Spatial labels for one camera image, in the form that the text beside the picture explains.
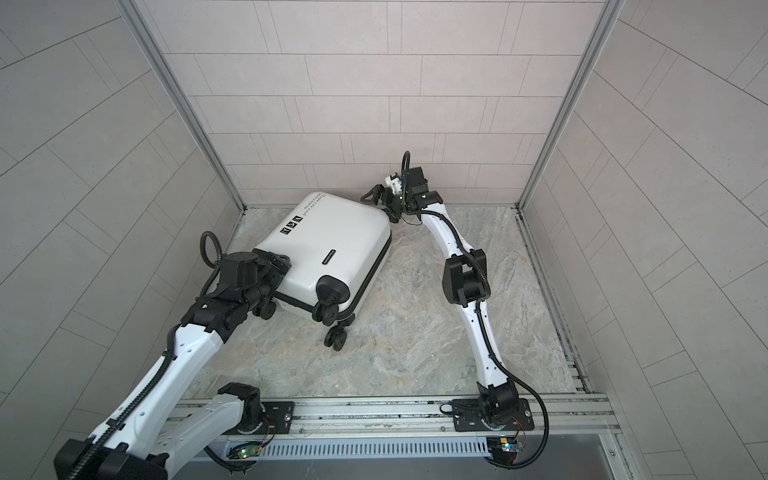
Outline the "white black-lined carry-on suitcase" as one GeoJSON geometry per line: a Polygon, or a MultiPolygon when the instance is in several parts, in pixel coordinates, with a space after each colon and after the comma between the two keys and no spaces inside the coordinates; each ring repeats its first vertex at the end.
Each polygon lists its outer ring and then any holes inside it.
{"type": "Polygon", "coordinates": [[[315,192],[257,248],[290,260],[274,303],[327,326],[324,345],[339,351],[347,340],[346,328],[357,317],[391,243],[384,211],[315,192]]]}

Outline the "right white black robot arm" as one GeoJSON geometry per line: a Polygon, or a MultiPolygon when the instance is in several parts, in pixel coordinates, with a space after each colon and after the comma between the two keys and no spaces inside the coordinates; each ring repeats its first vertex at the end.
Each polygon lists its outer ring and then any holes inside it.
{"type": "Polygon", "coordinates": [[[485,429],[513,429],[513,436],[491,440],[486,461],[501,469],[518,470],[530,466],[542,455],[550,434],[547,408],[538,392],[504,365],[493,336],[487,301],[492,291],[487,273],[487,257],[459,233],[451,221],[443,199],[428,186],[420,167],[411,165],[411,153],[401,160],[401,171],[385,178],[361,198],[381,205],[392,223],[406,216],[416,217],[433,235],[444,257],[442,288],[448,303],[463,317],[478,374],[479,396],[475,402],[452,400],[446,412],[456,420],[477,421],[485,429]],[[518,455],[524,445],[520,435],[534,429],[529,403],[518,389],[530,393],[541,409],[543,434],[536,450],[522,461],[518,455]]]}

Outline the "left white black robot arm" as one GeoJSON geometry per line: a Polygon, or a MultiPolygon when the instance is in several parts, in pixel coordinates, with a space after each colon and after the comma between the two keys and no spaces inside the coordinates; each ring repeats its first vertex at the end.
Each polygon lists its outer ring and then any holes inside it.
{"type": "Polygon", "coordinates": [[[119,407],[84,440],[70,439],[55,455],[60,479],[170,479],[200,451],[230,473],[251,461],[227,461],[210,443],[228,430],[251,433],[264,416],[258,388],[229,383],[202,409],[160,433],[182,394],[248,314],[271,315],[273,296],[288,273],[286,255],[260,249],[219,252],[194,304],[166,337],[160,359],[119,407]]]}

